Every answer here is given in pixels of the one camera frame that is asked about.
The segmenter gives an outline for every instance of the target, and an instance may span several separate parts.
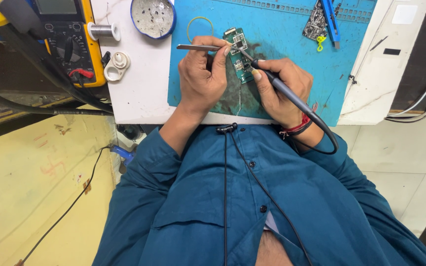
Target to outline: blue utility knife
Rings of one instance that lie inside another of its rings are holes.
[[[321,6],[323,8],[323,13],[327,19],[329,35],[331,40],[335,43],[335,48],[339,49],[339,41],[341,36],[339,34],[338,24],[336,23],[335,9],[333,8],[333,3],[331,0],[321,0]]]

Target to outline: rubber band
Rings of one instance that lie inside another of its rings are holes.
[[[203,18],[203,19],[207,20],[208,22],[210,22],[210,25],[212,26],[212,36],[213,36],[213,23],[209,19],[207,19],[205,17],[194,17],[194,18],[192,18],[192,20],[190,22],[188,22],[188,26],[186,27],[186,37],[188,38],[188,40],[190,41],[190,43],[192,43],[192,40],[190,40],[190,36],[188,36],[188,29],[189,29],[190,24],[192,23],[192,21],[194,21],[197,18]]]

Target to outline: sleeve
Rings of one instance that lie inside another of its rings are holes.
[[[154,216],[167,198],[181,161],[152,131],[137,147],[109,203],[108,217],[93,265],[136,265]]]
[[[379,233],[378,239],[385,241],[381,244],[392,246],[409,265],[426,265],[426,247],[395,218],[387,200],[346,154],[346,142],[336,134],[335,137],[339,144],[335,154],[307,150],[300,156],[315,162],[345,186],[358,201],[373,230]],[[333,144],[325,135],[315,148],[333,150]]]

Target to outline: blue tin lid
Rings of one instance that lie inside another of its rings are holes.
[[[177,14],[170,0],[133,0],[131,19],[140,33],[164,39],[174,31]]]

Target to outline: hand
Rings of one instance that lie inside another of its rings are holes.
[[[196,36],[192,44],[222,47],[216,52],[211,66],[207,66],[208,52],[195,50],[188,51],[178,64],[182,94],[178,106],[190,115],[203,119],[226,89],[225,63],[231,44],[213,36]]]
[[[307,102],[310,94],[313,76],[288,58],[280,60],[259,60],[258,65],[262,69],[279,73],[281,80],[300,99]],[[293,128],[302,123],[302,112],[280,91],[275,91],[269,82],[267,75],[262,70],[252,71],[257,90],[261,95],[262,106],[266,112],[279,122],[283,128]]]

